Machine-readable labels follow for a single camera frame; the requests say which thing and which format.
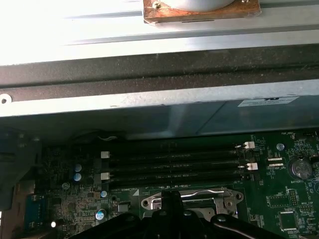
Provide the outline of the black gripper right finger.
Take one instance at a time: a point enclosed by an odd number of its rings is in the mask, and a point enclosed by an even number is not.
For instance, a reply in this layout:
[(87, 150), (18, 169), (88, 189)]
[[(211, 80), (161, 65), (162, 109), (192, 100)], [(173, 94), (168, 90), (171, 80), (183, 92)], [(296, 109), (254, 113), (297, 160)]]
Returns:
[(185, 210), (179, 192), (172, 194), (172, 226), (176, 239), (279, 239), (280, 236), (227, 214), (210, 221)]

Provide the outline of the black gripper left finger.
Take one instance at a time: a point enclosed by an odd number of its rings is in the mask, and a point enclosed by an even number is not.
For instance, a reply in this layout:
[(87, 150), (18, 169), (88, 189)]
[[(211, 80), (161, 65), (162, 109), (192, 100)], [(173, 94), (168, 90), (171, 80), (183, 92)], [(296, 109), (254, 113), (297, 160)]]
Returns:
[(121, 214), (72, 236), (73, 239), (173, 239), (173, 192), (161, 193), (161, 209), (140, 219), (132, 213)]

